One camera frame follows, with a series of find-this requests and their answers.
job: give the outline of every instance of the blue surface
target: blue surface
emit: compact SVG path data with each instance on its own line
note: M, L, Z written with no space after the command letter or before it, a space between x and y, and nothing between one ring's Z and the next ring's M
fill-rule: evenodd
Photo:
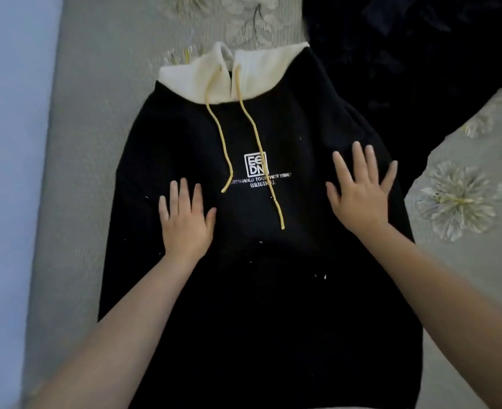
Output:
M0 0L0 408L19 400L62 0Z

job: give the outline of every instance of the black fabric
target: black fabric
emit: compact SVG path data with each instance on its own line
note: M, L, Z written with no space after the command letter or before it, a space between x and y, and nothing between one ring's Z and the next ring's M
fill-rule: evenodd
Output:
M502 87L502 0L303 0L303 17L338 94L398 159L404 194Z
M228 167L204 105L157 83L128 137L116 173L100 318L162 258L157 204L171 180L200 182L205 209L218 208L214 243L181 292L131 407L413 407L422 326L332 214L325 189L326 180L336 183L333 151L352 163L353 141L372 144L382 176L388 152L336 95L309 48L275 88L245 104L284 231L268 187L242 183L244 155L258 148L238 102L212 106L234 166L225 194ZM389 213L412 238L398 184Z

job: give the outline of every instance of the white printed logo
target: white printed logo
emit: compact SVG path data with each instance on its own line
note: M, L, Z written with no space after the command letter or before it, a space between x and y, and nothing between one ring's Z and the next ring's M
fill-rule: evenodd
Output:
M260 152L255 152L254 154L246 154L243 157L246 160L246 170L248 178L261 177L265 174ZM266 168L268 169L268 158L266 157L266 152L264 152L264 162L266 162Z

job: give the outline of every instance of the yellow drawstring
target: yellow drawstring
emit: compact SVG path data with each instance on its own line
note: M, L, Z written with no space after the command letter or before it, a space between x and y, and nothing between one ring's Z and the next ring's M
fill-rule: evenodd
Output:
M204 101L206 102L207 111L210 113L211 117L215 120L215 123L217 124L217 128L219 128L220 141L223 144L224 158L227 160L228 169L230 171L230 177L228 178L227 184L224 186L223 189L221 189L221 192L225 193L225 192L227 192L227 189L230 186L230 183L232 182L232 178L234 176L234 171L232 170L232 164L230 163L230 158L228 157L227 144L224 142L223 129L220 127L219 119L217 119L217 117L215 116L215 114L211 110L210 103L209 103L209 100L207 98L207 94L209 93L210 88L213 86L213 83L215 82L215 80L217 79L217 77L219 76L219 74L222 72L222 70L223 70L223 68L221 66L219 66L219 71L215 72L214 75L211 76L210 82L207 83L207 88L206 88L206 94L205 94Z
M272 198L274 199L275 207L278 209L279 220L282 225L282 229L285 229L285 221L283 221L283 213L282 207L279 206L278 200L275 198L274 187L272 186L272 181L270 181L270 172L268 171L268 166L266 163L266 158L264 157L264 152L262 151L262 145L260 143L259 131L256 128L255 121L251 117L251 115L247 112L246 107L243 105L242 93L240 91L240 66L236 68L236 91L238 92L238 99L240 99L240 106L242 107L243 113L247 116L247 119L253 125L253 130L255 132L256 144L259 146L260 157L262 159L262 166L264 168L264 176L266 178L266 182L268 183L268 187L270 188L270 193L272 194Z

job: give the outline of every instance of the black hoodie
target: black hoodie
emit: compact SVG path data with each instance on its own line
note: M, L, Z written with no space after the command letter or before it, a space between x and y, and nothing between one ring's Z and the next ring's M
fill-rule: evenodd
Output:
M351 165L353 141L383 177L384 145L306 43L234 57L217 43L160 70L116 173L100 318L162 258L171 180L200 182L218 213L131 407L414 407L422 326L326 197L332 152ZM397 183L389 215L412 238Z

